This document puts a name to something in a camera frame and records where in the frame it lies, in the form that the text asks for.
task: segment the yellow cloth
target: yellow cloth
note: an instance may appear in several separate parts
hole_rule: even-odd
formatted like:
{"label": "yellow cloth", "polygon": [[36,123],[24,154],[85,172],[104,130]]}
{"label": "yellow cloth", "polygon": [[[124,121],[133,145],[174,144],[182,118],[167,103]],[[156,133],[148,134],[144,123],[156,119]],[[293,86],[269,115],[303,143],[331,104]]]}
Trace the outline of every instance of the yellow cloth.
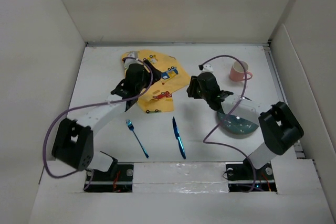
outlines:
{"label": "yellow cloth", "polygon": [[140,60],[147,59],[162,72],[161,80],[153,84],[138,100],[139,107],[146,113],[174,111],[172,93],[190,83],[190,76],[180,63],[171,56],[151,50],[137,51]]}

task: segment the blue fork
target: blue fork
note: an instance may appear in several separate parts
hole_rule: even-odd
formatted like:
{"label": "blue fork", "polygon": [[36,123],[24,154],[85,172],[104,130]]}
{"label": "blue fork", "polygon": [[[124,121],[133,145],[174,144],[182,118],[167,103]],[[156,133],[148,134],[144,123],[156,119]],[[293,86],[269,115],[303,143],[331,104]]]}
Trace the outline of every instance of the blue fork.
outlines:
{"label": "blue fork", "polygon": [[145,148],[142,146],[140,140],[138,139],[136,133],[134,132],[134,126],[133,126],[131,120],[128,120],[128,119],[127,119],[127,120],[126,120],[126,124],[127,124],[127,127],[130,129],[130,131],[133,132],[134,136],[135,136],[136,139],[138,140],[138,142],[139,142],[139,144],[140,144],[140,146],[141,146],[141,148],[142,148],[142,151],[144,152],[146,158],[149,158],[149,155],[147,154],[147,151],[146,151]]}

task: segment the cup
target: cup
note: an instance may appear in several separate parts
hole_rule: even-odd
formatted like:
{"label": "cup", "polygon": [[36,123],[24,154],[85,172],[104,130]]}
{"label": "cup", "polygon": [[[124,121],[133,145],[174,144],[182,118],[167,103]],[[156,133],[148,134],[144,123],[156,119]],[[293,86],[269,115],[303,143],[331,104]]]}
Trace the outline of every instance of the cup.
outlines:
{"label": "cup", "polygon": [[[244,68],[246,70],[246,73],[250,75],[250,77],[247,78],[247,80],[251,79],[253,74],[251,72],[248,72],[248,64],[244,61],[241,61],[241,63],[244,65]],[[244,81],[244,69],[243,67],[239,64],[238,61],[233,63],[230,71],[230,79],[232,81]]]}

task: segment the fork handle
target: fork handle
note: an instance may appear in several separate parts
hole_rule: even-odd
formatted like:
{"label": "fork handle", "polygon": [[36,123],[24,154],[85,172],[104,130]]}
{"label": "fork handle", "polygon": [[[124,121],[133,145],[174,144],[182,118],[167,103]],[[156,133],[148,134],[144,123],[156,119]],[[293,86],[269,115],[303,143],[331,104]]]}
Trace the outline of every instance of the fork handle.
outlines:
{"label": "fork handle", "polygon": [[136,133],[134,132],[134,130],[132,132],[133,132],[134,136],[136,137],[136,139],[138,140],[138,143],[140,144],[140,147],[142,148],[142,151],[145,154],[146,158],[149,158],[149,155],[147,154],[147,151],[145,150],[145,148],[142,146],[140,140],[138,139],[138,136],[136,135]]}

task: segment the blue knife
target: blue knife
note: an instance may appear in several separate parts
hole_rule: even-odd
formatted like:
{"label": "blue knife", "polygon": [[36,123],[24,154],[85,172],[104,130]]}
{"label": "blue knife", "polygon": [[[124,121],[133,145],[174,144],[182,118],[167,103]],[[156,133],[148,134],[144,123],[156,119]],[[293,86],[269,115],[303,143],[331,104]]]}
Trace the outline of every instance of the blue knife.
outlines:
{"label": "blue knife", "polygon": [[181,137],[180,137],[179,128],[177,127],[177,124],[176,124],[176,121],[175,121],[175,117],[173,117],[173,128],[174,128],[175,137],[176,137],[177,141],[179,142],[179,148],[180,148],[181,155],[184,159],[186,159],[185,152],[184,152],[184,147],[183,147],[182,140],[181,140]]}

